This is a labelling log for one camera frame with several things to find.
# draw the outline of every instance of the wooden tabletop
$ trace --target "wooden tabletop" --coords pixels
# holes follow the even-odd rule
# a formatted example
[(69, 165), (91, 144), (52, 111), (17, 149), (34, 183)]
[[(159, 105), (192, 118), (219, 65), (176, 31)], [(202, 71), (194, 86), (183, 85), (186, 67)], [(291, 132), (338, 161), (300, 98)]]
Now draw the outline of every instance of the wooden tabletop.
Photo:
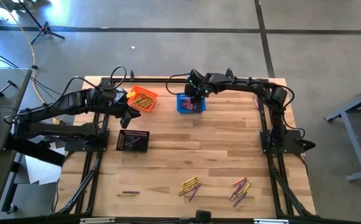
[[(99, 84), (101, 77), (86, 77)], [(285, 79), (271, 82), (285, 85)], [(176, 96), (163, 83), (124, 83), (159, 95), (150, 113), (132, 119), (128, 129), (150, 131), (146, 154), (115, 151), (120, 121), (109, 119), (108, 150), (103, 154), (94, 216), (111, 217), (194, 217), (198, 209), (209, 210), (215, 218), (275, 217), (266, 156), (259, 139), (261, 121), (252, 93), (225, 91), (206, 99), (201, 114), (179, 114)], [(183, 92), (184, 84), (170, 83), (173, 92)], [(75, 125), (92, 122), (93, 113), (75, 117)], [(294, 126), (291, 107), (286, 110), (288, 124)], [(75, 193), (80, 184), (84, 152), (76, 152), (64, 164), (59, 182), (57, 210)], [(297, 156), (284, 155), (289, 186), (297, 198), (315, 213), (305, 166)], [(190, 193), (178, 196), (181, 183), (198, 176), (201, 188), (189, 202)], [(227, 197), (232, 184), (248, 177), (248, 195), (235, 208)], [(123, 190), (137, 190), (135, 197), (119, 197)], [(284, 205), (283, 191), (279, 191)]]

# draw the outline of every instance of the paper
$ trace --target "paper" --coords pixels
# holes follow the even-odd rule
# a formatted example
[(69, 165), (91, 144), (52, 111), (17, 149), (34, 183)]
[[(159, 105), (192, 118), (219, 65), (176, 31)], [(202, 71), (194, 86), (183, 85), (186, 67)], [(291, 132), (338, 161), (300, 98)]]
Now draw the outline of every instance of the paper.
[[(50, 149), (62, 155), (65, 154), (64, 147), (56, 149), (54, 142), (50, 143)], [(54, 183), (58, 181), (62, 173), (60, 166), (40, 161), (30, 156), (26, 156), (26, 164), (31, 184), (37, 181), (39, 181), (39, 185)]]

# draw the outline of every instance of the orange basket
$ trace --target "orange basket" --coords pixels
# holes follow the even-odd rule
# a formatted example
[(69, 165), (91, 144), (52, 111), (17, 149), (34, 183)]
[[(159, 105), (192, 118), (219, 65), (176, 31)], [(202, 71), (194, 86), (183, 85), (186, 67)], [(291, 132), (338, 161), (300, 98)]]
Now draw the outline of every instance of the orange basket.
[[(132, 96), (131, 98), (129, 98), (128, 104), (130, 106), (132, 106), (133, 108), (136, 108), (138, 110), (143, 110), (143, 111), (146, 111), (146, 112), (150, 113), (150, 111), (153, 109), (153, 106), (156, 104), (158, 94), (153, 93), (152, 91), (149, 91), (149, 90), (144, 89), (144, 88), (142, 88), (140, 86), (137, 86), (137, 85), (132, 87), (132, 90), (130, 91), (130, 93), (132, 93), (132, 92), (135, 92), (135, 95)], [(141, 94), (145, 94), (146, 96), (153, 99), (153, 102), (147, 108), (143, 108), (143, 107), (138, 106), (138, 105), (133, 103), (133, 101), (138, 99), (141, 96)]]

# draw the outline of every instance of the gray concrete floor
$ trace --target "gray concrete floor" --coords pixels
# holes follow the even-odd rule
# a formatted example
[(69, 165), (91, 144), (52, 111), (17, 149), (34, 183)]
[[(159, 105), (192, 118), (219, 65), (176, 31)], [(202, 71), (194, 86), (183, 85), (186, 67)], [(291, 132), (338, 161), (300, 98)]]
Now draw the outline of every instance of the gray concrete floor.
[[(38, 20), (55, 26), (258, 28), (253, 0), (40, 0), (35, 6)], [(268, 29), (361, 29), (361, 0), (261, 0), (261, 6)], [(22, 25), (33, 26), (27, 15), (14, 14)], [(0, 16), (9, 17), (1, 9)], [(168, 76), (192, 68), (224, 72), (231, 67), (238, 76), (268, 76), (259, 34), (60, 34), (66, 40), (45, 36), (34, 44), (37, 79), (56, 91), (75, 75), (109, 75), (119, 64), (136, 75)], [(32, 38), (35, 32), (27, 35)], [(317, 144), (306, 153), (317, 213), (361, 221), (361, 180), (348, 182), (345, 177), (360, 171), (352, 144), (342, 122), (323, 120), (361, 91), (361, 35), (269, 35), (268, 42), (276, 77), (286, 78), (296, 93), (296, 122), (306, 129), (306, 139)], [(0, 31), (0, 54), (20, 67), (31, 66), (21, 32)], [(80, 87), (74, 83), (70, 91)], [(22, 107), (39, 103), (29, 88)], [(0, 218), (48, 214), (54, 188), (20, 186), (14, 199), (19, 211), (0, 213)], [(26, 199), (30, 195), (34, 200)]]

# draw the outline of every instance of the black basket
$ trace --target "black basket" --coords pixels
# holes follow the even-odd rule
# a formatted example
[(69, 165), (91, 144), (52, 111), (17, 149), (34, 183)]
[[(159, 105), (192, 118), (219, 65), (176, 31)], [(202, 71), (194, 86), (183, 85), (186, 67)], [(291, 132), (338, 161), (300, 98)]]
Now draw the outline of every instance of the black basket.
[(149, 136), (149, 131), (120, 130), (116, 150), (146, 153), (148, 151)]

